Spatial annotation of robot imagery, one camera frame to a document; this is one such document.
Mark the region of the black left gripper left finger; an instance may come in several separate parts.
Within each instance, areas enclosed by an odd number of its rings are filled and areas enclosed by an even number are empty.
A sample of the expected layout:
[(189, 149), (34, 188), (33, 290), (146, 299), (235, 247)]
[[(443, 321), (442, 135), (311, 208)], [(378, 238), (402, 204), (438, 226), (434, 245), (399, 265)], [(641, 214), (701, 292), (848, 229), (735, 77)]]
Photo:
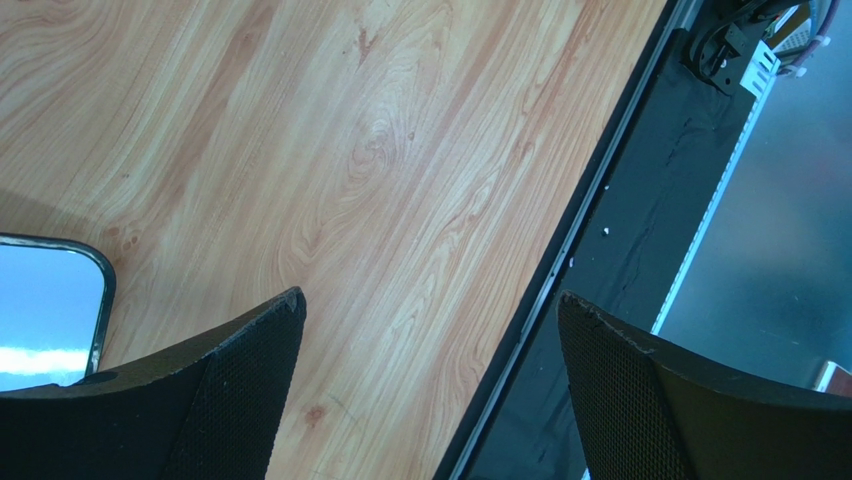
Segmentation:
[(307, 317), (293, 287), (85, 377), (1, 396), (5, 479), (261, 479)]

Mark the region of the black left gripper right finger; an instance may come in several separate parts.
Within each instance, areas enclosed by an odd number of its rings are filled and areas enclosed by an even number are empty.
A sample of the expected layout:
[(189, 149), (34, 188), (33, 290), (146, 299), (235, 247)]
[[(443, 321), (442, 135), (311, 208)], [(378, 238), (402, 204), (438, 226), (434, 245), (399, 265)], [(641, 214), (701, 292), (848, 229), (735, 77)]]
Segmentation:
[(847, 479), (851, 401), (752, 375), (573, 292), (558, 331), (594, 479)]

